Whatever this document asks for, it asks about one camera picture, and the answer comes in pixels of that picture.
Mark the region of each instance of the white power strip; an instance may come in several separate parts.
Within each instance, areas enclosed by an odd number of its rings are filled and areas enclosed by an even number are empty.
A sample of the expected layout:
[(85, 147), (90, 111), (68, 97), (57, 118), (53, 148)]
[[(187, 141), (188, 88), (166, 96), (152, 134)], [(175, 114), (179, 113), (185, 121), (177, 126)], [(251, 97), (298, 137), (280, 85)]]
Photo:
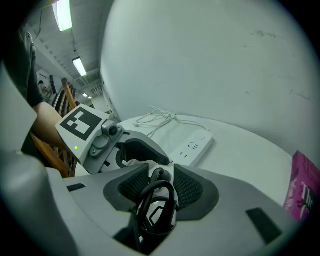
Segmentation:
[(210, 131), (196, 130), (169, 156), (171, 164), (194, 167), (207, 152), (213, 140)]

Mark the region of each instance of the power plug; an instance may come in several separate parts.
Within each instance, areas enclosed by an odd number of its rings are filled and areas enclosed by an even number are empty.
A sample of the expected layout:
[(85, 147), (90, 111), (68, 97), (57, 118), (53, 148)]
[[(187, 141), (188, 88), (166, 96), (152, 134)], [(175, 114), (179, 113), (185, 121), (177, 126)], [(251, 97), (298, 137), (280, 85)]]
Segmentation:
[(213, 142), (210, 131), (196, 130), (182, 145), (170, 156), (171, 164), (194, 167), (207, 152)]

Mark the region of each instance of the tabletop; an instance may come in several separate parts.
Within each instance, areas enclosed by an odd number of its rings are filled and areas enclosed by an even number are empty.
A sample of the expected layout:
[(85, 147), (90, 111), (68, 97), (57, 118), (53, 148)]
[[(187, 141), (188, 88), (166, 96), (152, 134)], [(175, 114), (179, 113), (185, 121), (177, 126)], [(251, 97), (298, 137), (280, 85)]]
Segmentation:
[[(119, 123), (126, 130), (148, 134), (154, 128), (136, 127), (135, 117)], [(195, 166), (220, 175), (236, 178), (255, 186), (261, 192), (283, 205), (287, 196), (292, 157), (270, 141), (234, 125), (206, 118), (177, 115), (180, 120), (196, 121), (208, 127), (213, 143)], [(152, 124), (163, 121), (159, 119)], [(169, 156), (193, 132), (202, 129), (196, 125), (172, 120), (153, 135), (155, 141)], [(76, 176), (88, 173), (77, 164)]]

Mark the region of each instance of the pink box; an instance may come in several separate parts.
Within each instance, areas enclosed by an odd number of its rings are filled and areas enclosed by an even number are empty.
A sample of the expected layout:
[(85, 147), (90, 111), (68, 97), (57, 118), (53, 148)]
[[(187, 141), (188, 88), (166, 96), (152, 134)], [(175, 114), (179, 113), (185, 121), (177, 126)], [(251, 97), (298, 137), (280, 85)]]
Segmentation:
[(283, 207), (297, 220), (306, 218), (320, 193), (320, 171), (301, 152), (292, 158), (289, 190)]

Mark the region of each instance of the ceiling light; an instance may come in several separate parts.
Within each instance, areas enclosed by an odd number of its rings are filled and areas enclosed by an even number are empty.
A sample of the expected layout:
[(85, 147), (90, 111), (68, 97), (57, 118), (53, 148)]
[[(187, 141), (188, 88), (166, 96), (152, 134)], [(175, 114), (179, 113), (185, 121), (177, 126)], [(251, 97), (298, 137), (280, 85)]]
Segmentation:
[(80, 75), (82, 77), (86, 76), (87, 75), (87, 72), (84, 68), (84, 65), (82, 64), (82, 61), (80, 59), (80, 57), (78, 58), (74, 58), (73, 60), (73, 64), (75, 65), (76, 69), (78, 70), (78, 72), (80, 73)]
[(60, 0), (52, 5), (54, 17), (59, 30), (65, 31), (72, 28), (70, 13), (70, 0)]

